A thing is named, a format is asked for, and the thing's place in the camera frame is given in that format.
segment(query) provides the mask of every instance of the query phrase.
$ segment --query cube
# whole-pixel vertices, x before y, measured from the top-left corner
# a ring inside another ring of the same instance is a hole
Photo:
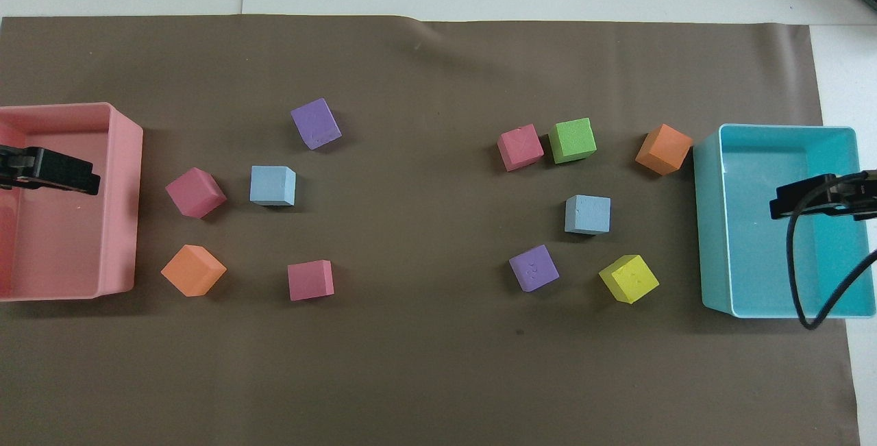
[[[554,163],[572,162],[593,155],[597,150],[591,119],[560,122],[548,133]]]
[[[287,267],[289,299],[304,300],[335,293],[331,262],[320,260],[291,264]]]
[[[341,137],[341,130],[338,129],[338,124],[332,117],[332,111],[329,110],[325,99],[305,103],[291,114],[301,139],[309,149],[317,149]]]
[[[225,266],[201,246],[184,245],[162,269],[162,274],[186,297],[207,293],[225,273]]]
[[[667,124],[651,131],[637,153],[636,161],[658,174],[667,175],[682,167],[693,140]]]
[[[600,271],[602,281],[619,302],[634,303],[658,286],[642,256],[626,255]]]
[[[545,155],[533,124],[500,134],[496,144],[508,172],[536,163]]]
[[[520,253],[509,259],[508,264],[511,264],[511,271],[515,272],[517,283],[524,292],[533,292],[560,278],[545,244]]]
[[[605,234],[608,232],[612,200],[602,196],[576,195],[567,199],[564,230],[572,234]]]
[[[213,175],[197,168],[180,175],[167,184],[165,190],[181,214],[188,217],[203,218],[225,203],[225,194],[219,189]]]
[[[295,172],[288,167],[253,165],[250,201],[261,206],[295,205]]]

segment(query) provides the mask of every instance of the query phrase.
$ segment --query pink cube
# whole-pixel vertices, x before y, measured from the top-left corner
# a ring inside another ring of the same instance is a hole
[[[496,144],[499,146],[502,163],[505,164],[508,172],[536,163],[542,155],[545,155],[533,124],[500,134]]]
[[[313,299],[335,293],[331,262],[320,260],[291,264],[287,273],[290,300]]]
[[[203,218],[217,206],[225,203],[225,194],[213,175],[191,168],[165,188],[181,214]]]
[[[131,290],[143,129],[109,103],[0,107],[0,143],[75,156],[101,177],[97,196],[0,190],[0,300]]]

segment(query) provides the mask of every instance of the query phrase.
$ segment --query brown paper mat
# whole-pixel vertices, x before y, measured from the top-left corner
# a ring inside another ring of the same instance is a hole
[[[807,27],[391,17],[7,18],[0,105],[107,101],[145,130],[137,284],[0,306],[5,444],[855,444],[843,322],[701,304],[695,191],[633,162],[666,122],[820,124]],[[288,111],[325,97],[344,137],[309,151]],[[598,152],[502,170],[495,141],[590,117]],[[248,202],[289,165],[297,205]],[[163,190],[190,167],[205,221]],[[563,232],[573,194],[612,231]],[[184,243],[229,269],[186,299]],[[546,243],[561,278],[517,287]],[[639,253],[633,306],[597,277]],[[336,295],[291,303],[287,264]]]

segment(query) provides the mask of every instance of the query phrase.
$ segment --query pink bin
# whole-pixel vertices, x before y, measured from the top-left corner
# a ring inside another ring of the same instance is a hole
[[[0,107],[0,143],[87,160],[101,177],[97,196],[0,190],[0,301],[131,290],[143,129],[109,103]]]

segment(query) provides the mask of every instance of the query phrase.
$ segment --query teal bin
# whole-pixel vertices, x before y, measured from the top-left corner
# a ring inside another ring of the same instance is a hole
[[[702,299],[739,318],[796,318],[786,264],[788,219],[771,219],[776,188],[819,174],[858,172],[849,127],[725,124],[695,156]],[[808,318],[868,254],[865,222],[850,216],[802,216],[795,229],[798,289]],[[874,315],[868,269],[830,318]]]

